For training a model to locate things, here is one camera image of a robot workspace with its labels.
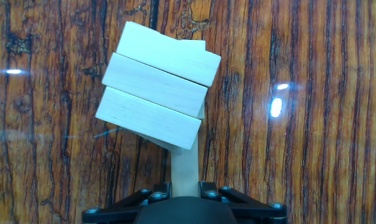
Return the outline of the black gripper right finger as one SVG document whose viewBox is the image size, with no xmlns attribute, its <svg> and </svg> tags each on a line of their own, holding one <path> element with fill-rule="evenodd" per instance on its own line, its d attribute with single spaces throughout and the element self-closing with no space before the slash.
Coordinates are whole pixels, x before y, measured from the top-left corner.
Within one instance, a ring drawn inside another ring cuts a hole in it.
<svg viewBox="0 0 376 224">
<path fill-rule="evenodd" d="M 288 211 L 283 203 L 262 203 L 238 190 L 214 182 L 200 181 L 199 196 L 225 205 L 240 223 L 287 224 Z"/>
</svg>

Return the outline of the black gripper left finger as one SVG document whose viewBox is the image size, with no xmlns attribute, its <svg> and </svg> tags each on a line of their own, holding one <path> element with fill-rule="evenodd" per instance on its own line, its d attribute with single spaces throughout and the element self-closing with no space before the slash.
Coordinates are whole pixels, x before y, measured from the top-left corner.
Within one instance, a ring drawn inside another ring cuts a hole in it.
<svg viewBox="0 0 376 224">
<path fill-rule="evenodd" d="M 138 190 L 132 195 L 106 208 L 88 208 L 81 214 L 83 223 L 134 223 L 141 211 L 148 205 L 170 199 L 172 184 L 155 184 L 153 189 Z"/>
</svg>

